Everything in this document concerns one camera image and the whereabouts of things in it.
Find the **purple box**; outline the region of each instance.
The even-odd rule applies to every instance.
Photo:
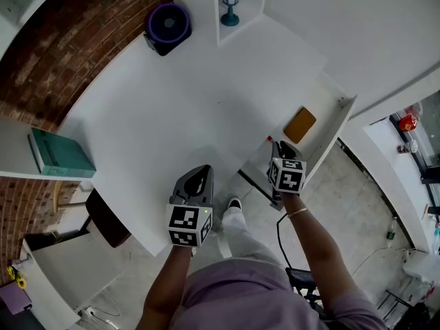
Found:
[[[0,287],[0,297],[12,314],[20,313],[32,306],[32,302],[24,290],[16,282]]]

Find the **yellow object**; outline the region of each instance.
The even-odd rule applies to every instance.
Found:
[[[62,185],[63,185],[63,181],[57,181],[57,182],[55,182],[55,185],[54,185],[54,196],[52,199],[52,210],[54,212],[58,212],[58,209],[73,208],[76,206],[85,207],[85,201],[82,201],[79,203],[58,204],[58,198],[60,197]]]
[[[16,279],[16,283],[19,284],[19,287],[21,289],[25,289],[26,288],[26,281],[24,278],[17,278]]]
[[[426,205],[425,205],[425,210],[423,211],[423,215],[421,216],[421,219],[422,219],[422,220],[424,219],[426,213],[428,212],[428,208],[429,208],[429,205],[426,204]]]
[[[284,134],[289,137],[293,143],[298,144],[315,122],[316,117],[303,107],[286,126]]]
[[[14,268],[11,265],[9,265],[7,269],[9,276],[11,277],[12,280],[14,280],[15,279]]]

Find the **black chair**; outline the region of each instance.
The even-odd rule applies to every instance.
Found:
[[[394,330],[425,330],[428,328],[430,316],[424,303],[417,303],[408,309]]]
[[[316,311],[318,311],[319,308],[322,309],[320,305],[316,304],[316,301],[320,300],[321,297],[314,294],[314,291],[316,291],[316,284],[311,272],[294,269],[292,267],[286,267],[286,272],[289,277],[290,285],[296,289],[300,296],[309,301],[310,307]],[[307,290],[305,296],[303,296],[303,293],[301,292],[303,289]]]
[[[90,193],[85,207],[91,220],[111,247],[118,247],[131,236],[131,233],[114,215],[97,190],[94,189]]]

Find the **black speaker base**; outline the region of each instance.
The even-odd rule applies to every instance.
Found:
[[[185,33],[185,35],[178,41],[174,43],[160,43],[153,38],[151,38],[150,34],[148,32],[144,33],[144,38],[146,40],[146,43],[148,46],[153,49],[155,52],[157,52],[160,56],[165,56],[167,53],[169,53],[171,50],[173,50],[175,47],[177,47],[181,42],[188,39],[188,37],[191,35],[191,27],[188,28],[188,31]]]

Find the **white wall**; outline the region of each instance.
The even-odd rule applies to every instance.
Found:
[[[440,0],[267,0],[265,13],[329,59],[355,113],[440,60]]]
[[[19,5],[14,0],[0,0],[0,59],[19,32],[18,17]]]

